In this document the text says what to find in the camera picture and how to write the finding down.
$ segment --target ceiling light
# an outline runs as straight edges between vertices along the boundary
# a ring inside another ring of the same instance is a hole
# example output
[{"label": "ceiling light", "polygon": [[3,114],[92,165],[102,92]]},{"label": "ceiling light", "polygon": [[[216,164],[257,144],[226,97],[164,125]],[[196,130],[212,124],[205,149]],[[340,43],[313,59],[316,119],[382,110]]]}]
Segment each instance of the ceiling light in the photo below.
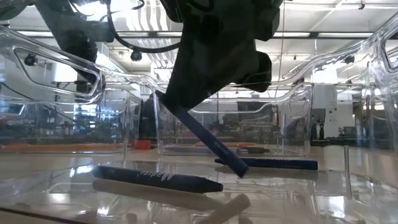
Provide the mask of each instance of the ceiling light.
[{"label": "ceiling light", "polygon": [[159,26],[157,25],[156,0],[149,0],[149,1],[150,1],[150,18],[149,18],[150,26],[152,26],[153,30],[159,30]]},{"label": "ceiling light", "polygon": [[157,35],[165,37],[181,37],[182,32],[158,32]]},{"label": "ceiling light", "polygon": [[137,32],[137,31],[120,31],[118,32],[120,37],[148,37],[149,33],[148,32]]},{"label": "ceiling light", "polygon": [[53,37],[49,31],[18,31],[18,33],[28,37]]},{"label": "ceiling light", "polygon": [[276,32],[274,37],[309,37],[309,32]]},{"label": "ceiling light", "polygon": [[160,8],[160,26],[162,30],[169,30],[169,27],[167,25],[167,13],[164,8]]},{"label": "ceiling light", "polygon": [[364,38],[370,37],[373,33],[372,32],[336,32],[336,33],[325,33],[321,32],[318,34],[318,37],[331,37],[331,38]]}]

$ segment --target ceiling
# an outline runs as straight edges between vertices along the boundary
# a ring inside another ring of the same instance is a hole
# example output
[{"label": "ceiling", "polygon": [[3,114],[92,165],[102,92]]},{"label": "ceiling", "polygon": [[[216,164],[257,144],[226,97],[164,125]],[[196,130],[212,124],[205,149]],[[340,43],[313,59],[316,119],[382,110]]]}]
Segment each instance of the ceiling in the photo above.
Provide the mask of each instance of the ceiling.
[{"label": "ceiling", "polygon": [[[337,35],[336,38],[329,39],[316,37],[293,39],[292,36],[307,32],[371,33],[398,11],[396,0],[362,0],[362,3],[365,4],[362,10],[359,10],[361,1],[357,0],[293,0],[282,3],[278,34],[275,35],[277,38],[267,42],[256,41],[257,50],[269,54],[272,60],[272,79],[280,79],[311,57],[335,52],[361,41],[355,38],[355,34],[348,34],[352,38],[342,38]],[[136,4],[138,4],[136,0],[118,0],[112,5],[112,10],[123,10]],[[98,20],[105,14],[105,8],[96,4],[79,9],[85,14],[94,14],[89,17],[91,20]],[[178,42],[183,27],[165,15],[164,8],[158,0],[146,0],[146,5],[142,9],[115,13],[113,17],[115,27],[126,41],[144,47],[163,47]],[[15,30],[48,30],[35,7],[27,7],[9,23]],[[150,39],[146,33],[142,33],[148,30],[170,38]],[[50,45],[57,44],[52,38],[37,38]],[[144,54],[140,62],[133,62],[130,59],[131,50],[116,41],[107,45],[109,56],[125,71],[150,72],[152,67],[156,69],[158,73],[156,78],[160,82],[168,80],[170,68],[177,55],[176,50],[164,54]],[[398,40],[391,40],[387,48],[392,49],[397,46]]]}]

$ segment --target orange object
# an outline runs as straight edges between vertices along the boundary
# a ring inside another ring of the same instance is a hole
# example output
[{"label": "orange object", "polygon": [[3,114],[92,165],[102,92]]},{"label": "orange object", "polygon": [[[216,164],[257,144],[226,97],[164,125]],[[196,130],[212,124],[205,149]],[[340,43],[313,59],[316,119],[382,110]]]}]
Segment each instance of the orange object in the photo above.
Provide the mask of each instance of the orange object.
[{"label": "orange object", "polygon": [[130,144],[132,149],[142,149],[142,150],[150,149],[150,140],[132,140]]},{"label": "orange object", "polygon": [[[254,142],[223,142],[226,147],[244,147],[244,146],[255,146]],[[205,143],[198,142],[195,146],[205,146]]]},{"label": "orange object", "polygon": [[123,144],[48,144],[48,145],[29,145],[29,144],[9,144],[3,146],[2,150],[13,151],[109,151],[122,149]]}]

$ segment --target black cable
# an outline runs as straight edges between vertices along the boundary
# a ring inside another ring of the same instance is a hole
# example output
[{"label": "black cable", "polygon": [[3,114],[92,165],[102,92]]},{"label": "black cable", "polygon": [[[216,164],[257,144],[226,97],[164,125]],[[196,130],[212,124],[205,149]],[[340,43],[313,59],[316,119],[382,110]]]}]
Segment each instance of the black cable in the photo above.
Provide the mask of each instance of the black cable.
[{"label": "black cable", "polygon": [[[141,2],[141,4],[138,5],[138,6],[132,7],[130,10],[138,10],[138,9],[140,9],[140,8],[142,8],[142,7],[145,6],[145,2],[144,2],[143,0],[139,0],[139,1]],[[111,12],[111,14],[114,14],[114,13],[117,13],[117,12],[121,12],[121,11],[122,11],[122,10],[114,11],[114,12]],[[101,17],[101,18],[99,19],[99,21],[100,21],[100,22],[104,21],[104,19],[107,18],[107,16],[108,16],[108,13],[107,13],[105,16]]]},{"label": "black cable", "polygon": [[139,47],[133,44],[130,44],[129,42],[123,40],[116,29],[114,28],[113,24],[113,19],[112,19],[112,12],[111,12],[111,0],[106,0],[106,9],[107,9],[107,17],[108,17],[108,24],[109,28],[111,29],[112,34],[114,35],[114,38],[123,46],[131,49],[131,50],[136,50],[141,53],[147,53],[147,54],[158,54],[158,53],[163,53],[163,52],[168,52],[174,49],[177,49],[180,47],[180,43],[172,44],[166,47],[160,47],[160,48],[147,48],[147,47]]},{"label": "black cable", "polygon": [[[0,82],[0,85],[3,85],[3,86],[6,87],[7,89],[13,91],[14,93],[17,93],[18,95],[21,95],[21,96],[27,98],[28,100],[34,100],[33,98],[30,98],[29,96],[27,96],[27,95],[25,95],[25,94],[22,94],[22,93],[20,93],[20,92],[18,92],[18,91],[16,91],[16,90],[12,89],[11,87],[9,87],[8,85],[6,85],[6,84],[3,83],[3,82]],[[53,109],[53,108],[51,108],[51,107],[49,107],[49,106],[47,106],[47,105],[44,105],[44,107],[47,108],[47,109],[50,110],[50,111],[55,112],[57,115],[60,115],[60,116],[62,116],[62,117],[64,117],[64,118],[66,118],[66,119],[72,121],[73,123],[76,123],[76,124],[79,125],[81,128],[88,129],[86,126],[84,126],[84,125],[82,125],[82,124],[79,124],[79,122],[78,122],[77,120],[71,119],[70,117],[68,117],[68,116],[66,116],[66,115],[64,115],[64,114],[59,113],[57,110],[55,110],[55,109]]]},{"label": "black cable", "polygon": [[361,0],[361,5],[359,6],[358,10],[362,10],[365,8],[365,4],[363,3],[363,0]]}]

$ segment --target clear plastic surface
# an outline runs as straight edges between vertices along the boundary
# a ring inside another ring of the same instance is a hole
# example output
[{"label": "clear plastic surface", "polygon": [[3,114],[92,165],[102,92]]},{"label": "clear plastic surface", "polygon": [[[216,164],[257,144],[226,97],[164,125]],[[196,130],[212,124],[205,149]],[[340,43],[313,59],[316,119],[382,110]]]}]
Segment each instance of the clear plastic surface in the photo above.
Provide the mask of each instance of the clear plastic surface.
[{"label": "clear plastic surface", "polygon": [[5,27],[0,38],[0,152],[124,152],[138,138],[143,77]]},{"label": "clear plastic surface", "polygon": [[[122,166],[122,163],[106,163]],[[127,162],[126,167],[197,175],[223,192],[189,194],[95,179],[93,166],[1,183],[0,207],[83,223],[394,223],[398,191],[338,171],[252,169],[243,179],[204,164]]]},{"label": "clear plastic surface", "polygon": [[[332,54],[313,58],[291,72],[291,78],[274,82],[283,85],[310,79],[314,83],[353,83],[362,85],[358,122],[350,125],[378,153],[380,148],[398,150],[396,122],[396,38],[398,14],[389,19],[370,38]],[[346,80],[337,77],[347,75]]]},{"label": "clear plastic surface", "polygon": [[[238,90],[226,88],[189,113],[240,156],[309,153],[313,85],[278,86],[264,93]],[[161,154],[212,155],[162,103],[155,103]]]}]

